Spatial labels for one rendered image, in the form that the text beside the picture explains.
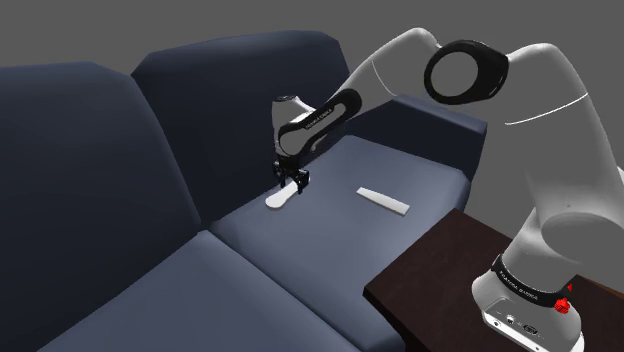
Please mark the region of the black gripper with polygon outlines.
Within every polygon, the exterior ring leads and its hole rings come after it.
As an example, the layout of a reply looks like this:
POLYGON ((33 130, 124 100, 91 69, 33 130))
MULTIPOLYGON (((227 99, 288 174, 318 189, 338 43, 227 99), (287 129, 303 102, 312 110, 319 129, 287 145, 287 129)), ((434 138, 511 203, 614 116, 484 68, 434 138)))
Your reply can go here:
POLYGON ((281 188, 286 186, 286 179, 295 180, 297 193, 301 194, 308 185, 309 171, 300 167, 300 163, 295 159, 278 158, 273 162, 273 171, 279 179, 281 188))

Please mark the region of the white spoon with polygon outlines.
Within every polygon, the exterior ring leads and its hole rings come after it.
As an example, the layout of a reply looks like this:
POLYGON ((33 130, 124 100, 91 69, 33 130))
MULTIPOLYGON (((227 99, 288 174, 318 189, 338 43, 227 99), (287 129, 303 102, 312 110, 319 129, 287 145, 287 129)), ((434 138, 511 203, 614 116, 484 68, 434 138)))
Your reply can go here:
POLYGON ((265 205, 270 209, 279 209, 298 192, 298 185, 292 181, 278 192, 265 199, 265 205))

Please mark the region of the white flat bar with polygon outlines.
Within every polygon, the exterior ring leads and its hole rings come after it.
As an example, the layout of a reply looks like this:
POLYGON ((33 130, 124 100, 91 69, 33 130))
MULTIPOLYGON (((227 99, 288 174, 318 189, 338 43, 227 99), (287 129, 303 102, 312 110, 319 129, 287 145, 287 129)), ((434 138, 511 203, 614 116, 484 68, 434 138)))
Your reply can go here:
POLYGON ((356 193, 367 200, 386 208, 396 214, 401 216, 405 216, 410 209, 410 205, 399 200, 396 200, 392 197, 389 197, 385 194, 367 189, 365 187, 360 187, 356 193))

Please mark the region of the dark blue sofa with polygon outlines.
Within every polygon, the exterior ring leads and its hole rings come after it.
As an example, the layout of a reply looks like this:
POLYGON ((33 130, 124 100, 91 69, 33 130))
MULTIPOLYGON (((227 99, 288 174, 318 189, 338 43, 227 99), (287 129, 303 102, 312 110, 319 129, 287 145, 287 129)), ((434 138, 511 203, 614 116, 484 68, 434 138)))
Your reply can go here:
POLYGON ((331 130, 270 209, 273 100, 320 107, 353 72, 309 30, 131 75, 0 67, 0 352, 404 352, 364 287, 465 207, 487 126, 401 94, 331 130))

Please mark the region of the dark wooden robot stand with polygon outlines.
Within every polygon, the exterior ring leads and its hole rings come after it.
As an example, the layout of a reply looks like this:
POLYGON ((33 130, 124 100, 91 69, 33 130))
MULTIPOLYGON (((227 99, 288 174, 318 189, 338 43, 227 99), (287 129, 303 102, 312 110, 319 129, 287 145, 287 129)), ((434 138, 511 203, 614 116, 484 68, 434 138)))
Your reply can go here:
MULTIPOLYGON (((406 352, 528 352, 487 327, 471 292, 510 238, 453 209, 364 288, 406 352)), ((576 276, 584 352, 624 352, 624 299, 576 276)))

